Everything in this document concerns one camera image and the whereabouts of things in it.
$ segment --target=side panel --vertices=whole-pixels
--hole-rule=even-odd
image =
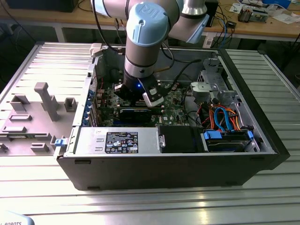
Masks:
[[[244,81],[243,77],[241,76],[239,70],[236,68],[235,64],[231,60],[229,54],[226,50],[220,50],[220,55],[225,63],[225,67],[232,76],[234,82],[236,83],[238,89],[241,91],[247,105],[249,106],[252,114],[254,115],[256,121],[258,122],[260,128],[262,129],[263,133],[265,134],[266,138],[268,139],[272,149],[279,153],[276,160],[269,165],[265,169],[274,169],[282,162],[287,160],[290,156],[286,147],[280,140],[278,134],[276,133],[275,129],[271,125],[270,121],[268,120],[267,116],[263,112],[262,108],[258,104],[257,100],[255,99],[253,93],[247,86],[246,82]]]
[[[275,157],[58,157],[58,163],[78,190],[124,190],[243,185]]]

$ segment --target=blue clip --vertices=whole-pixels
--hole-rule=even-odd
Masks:
[[[247,134],[248,134],[250,140],[253,140],[254,136],[253,136],[252,131],[249,130],[249,131],[247,132]]]
[[[63,147],[68,144],[68,138],[56,139],[54,145],[56,147]]]
[[[87,126],[88,125],[88,121],[84,118],[82,120],[82,126]]]
[[[89,90],[88,96],[89,97],[94,97],[94,95],[95,95],[95,92],[93,90]]]
[[[204,133],[205,140],[208,139],[222,139],[222,135],[220,131],[206,131]]]
[[[87,100],[87,101],[85,102],[85,106],[91,106],[91,105],[92,105],[92,102],[91,102],[91,101]]]

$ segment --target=wooden desk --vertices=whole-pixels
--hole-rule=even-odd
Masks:
[[[230,9],[228,4],[236,2],[235,0],[220,0],[221,8],[228,20],[237,23],[234,38],[249,38],[249,39],[266,39],[266,40],[280,40],[280,41],[294,41],[300,32],[300,23],[285,24],[277,21],[271,17],[266,23],[238,22],[238,14],[226,11]],[[82,5],[84,9],[91,9],[90,1],[85,1]],[[91,12],[82,11],[76,8],[72,13],[61,13],[54,11],[39,11],[39,10],[25,10],[25,9],[9,9],[11,15],[20,23],[28,25],[51,26],[55,28],[58,40],[65,42],[62,28],[86,28],[97,29],[94,15]],[[299,10],[299,5],[291,4],[290,10]],[[14,23],[6,12],[0,8],[0,23]],[[99,15],[99,22],[104,30],[114,30],[114,22],[112,18]],[[203,35],[209,38],[218,36],[218,32],[222,32],[217,19],[214,20],[213,26],[205,28]]]

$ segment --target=workbench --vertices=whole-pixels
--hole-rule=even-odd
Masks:
[[[233,4],[234,0],[220,0],[221,8],[228,20],[235,23],[236,29],[233,38],[249,38],[261,40],[276,40],[276,41],[295,41],[295,38],[300,31],[300,23],[285,24],[277,21],[271,17],[268,18],[266,23],[238,22],[238,14],[228,12],[230,9],[229,4]],[[85,1],[81,7],[86,10],[91,10],[90,1]],[[36,25],[36,26],[49,26],[55,29],[57,39],[59,42],[66,42],[63,28],[81,28],[81,29],[97,29],[94,15],[92,12],[86,12],[76,8],[72,13],[62,13],[54,11],[39,11],[39,10],[25,10],[25,9],[9,9],[6,7],[11,15],[21,24]],[[299,10],[300,6],[291,4],[290,10]],[[101,28],[104,30],[114,30],[114,19],[99,15],[99,22]],[[15,23],[6,12],[0,8],[0,24],[13,24]],[[222,32],[222,27],[218,20],[215,19],[212,27],[207,27],[204,30],[203,36],[206,36],[204,47],[210,47],[212,38],[219,36]]]
[[[11,111],[8,102],[14,93],[38,101],[33,90],[36,82],[47,79],[52,87],[49,93],[58,101],[64,99],[62,89],[69,89],[70,97],[78,99],[85,76],[77,71],[88,72],[85,65],[92,62],[90,47],[91,44],[68,43],[34,46],[0,95],[1,126]],[[79,191],[49,154],[2,155],[0,210],[28,215],[36,225],[60,225],[66,221],[72,225],[299,224],[300,96],[268,57],[256,51],[230,50],[229,53],[238,70],[245,74],[243,78],[257,101],[262,102],[262,109],[269,112],[274,128],[291,154],[275,170],[261,171],[243,186],[235,187]],[[254,61],[260,66],[252,70]],[[274,70],[267,70],[269,66],[274,66]],[[56,68],[61,74],[69,70],[68,75],[59,75],[51,82],[49,73]],[[278,91],[276,96],[285,98],[274,98],[272,90]]]

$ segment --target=metal bracket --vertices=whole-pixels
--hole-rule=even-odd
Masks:
[[[97,57],[99,55],[102,55],[102,51],[107,49],[107,46],[103,46],[102,43],[93,43],[90,47],[90,56],[91,57]]]

